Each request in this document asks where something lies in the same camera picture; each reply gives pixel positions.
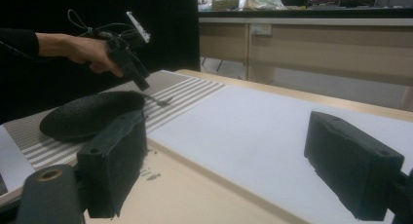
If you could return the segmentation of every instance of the black sleeve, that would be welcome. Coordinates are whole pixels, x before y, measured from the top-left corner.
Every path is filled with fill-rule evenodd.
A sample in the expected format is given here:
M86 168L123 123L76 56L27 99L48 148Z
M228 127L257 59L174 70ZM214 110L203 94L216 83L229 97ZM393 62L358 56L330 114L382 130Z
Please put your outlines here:
M0 54L9 53L9 47L30 56L39 54L39 41L36 34L28 29L0 28Z

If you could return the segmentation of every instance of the black wall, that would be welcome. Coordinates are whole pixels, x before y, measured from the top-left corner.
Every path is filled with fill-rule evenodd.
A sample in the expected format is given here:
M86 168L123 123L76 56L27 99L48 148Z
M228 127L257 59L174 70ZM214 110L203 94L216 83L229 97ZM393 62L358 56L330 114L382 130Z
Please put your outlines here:
M90 27L130 23L126 12L151 34L137 51L152 73L157 70L199 70L197 0L0 0L0 27L79 35L84 31L67 18L77 12ZM110 73L93 74L86 65L65 58L46 63L0 61L0 123L59 106L86 94L126 82Z

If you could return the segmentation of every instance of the power outlet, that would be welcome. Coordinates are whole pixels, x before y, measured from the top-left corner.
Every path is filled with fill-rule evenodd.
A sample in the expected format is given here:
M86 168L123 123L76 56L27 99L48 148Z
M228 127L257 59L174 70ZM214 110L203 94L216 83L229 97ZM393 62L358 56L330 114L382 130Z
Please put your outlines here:
M251 25L251 34L271 35L271 24L270 23L253 23Z

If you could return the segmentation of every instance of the white paper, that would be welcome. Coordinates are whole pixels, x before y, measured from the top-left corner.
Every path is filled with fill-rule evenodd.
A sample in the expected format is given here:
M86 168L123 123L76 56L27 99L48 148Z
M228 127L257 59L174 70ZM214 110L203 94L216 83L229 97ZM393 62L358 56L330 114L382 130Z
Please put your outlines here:
M412 123L236 87L148 137L311 223L359 224L304 157L313 110L342 118L394 148L405 156L405 173L413 168ZM384 223L392 219L388 212Z

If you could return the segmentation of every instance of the hand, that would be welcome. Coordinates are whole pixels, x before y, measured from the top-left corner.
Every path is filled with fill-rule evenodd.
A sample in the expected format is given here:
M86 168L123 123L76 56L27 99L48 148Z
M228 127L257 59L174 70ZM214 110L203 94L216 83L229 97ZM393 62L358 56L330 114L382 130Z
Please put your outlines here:
M95 73L111 71L118 77L124 72L109 57L106 42L85 37L65 34L36 33L39 40L39 56L66 56L76 63L91 63Z

